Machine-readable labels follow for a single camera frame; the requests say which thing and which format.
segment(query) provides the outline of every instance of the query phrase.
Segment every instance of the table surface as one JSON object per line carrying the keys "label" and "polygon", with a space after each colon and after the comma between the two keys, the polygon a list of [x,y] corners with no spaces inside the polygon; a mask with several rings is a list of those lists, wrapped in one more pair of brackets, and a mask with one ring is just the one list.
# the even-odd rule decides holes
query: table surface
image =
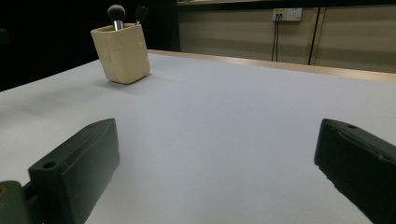
{"label": "table surface", "polygon": [[95,61],[1,92],[0,180],[26,184],[34,162],[114,118],[121,163],[89,224],[370,223],[314,154],[323,119],[396,144],[391,75],[227,60],[152,50],[132,85]]}

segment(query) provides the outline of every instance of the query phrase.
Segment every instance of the cream pen holder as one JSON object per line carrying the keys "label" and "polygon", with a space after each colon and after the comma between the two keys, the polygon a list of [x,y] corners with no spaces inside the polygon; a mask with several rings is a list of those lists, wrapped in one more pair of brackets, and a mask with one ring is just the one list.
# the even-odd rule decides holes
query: cream pen holder
{"label": "cream pen holder", "polygon": [[131,84],[149,74],[149,55],[141,25],[125,23],[91,30],[93,43],[107,79]]}

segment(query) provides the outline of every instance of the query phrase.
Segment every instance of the wall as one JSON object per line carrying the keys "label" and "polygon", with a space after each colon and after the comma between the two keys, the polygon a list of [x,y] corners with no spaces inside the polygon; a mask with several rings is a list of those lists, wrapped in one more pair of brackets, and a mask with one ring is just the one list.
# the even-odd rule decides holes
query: wall
{"label": "wall", "polygon": [[313,64],[396,73],[396,6],[328,7]]}
{"label": "wall", "polygon": [[[313,8],[279,24],[278,60],[303,63]],[[272,9],[179,12],[181,51],[271,61]]]}
{"label": "wall", "polygon": [[[325,9],[311,64],[396,73],[396,5]],[[181,51],[271,61],[272,13],[179,11]],[[280,23],[280,62],[307,64],[316,16],[304,8],[301,21]]]}

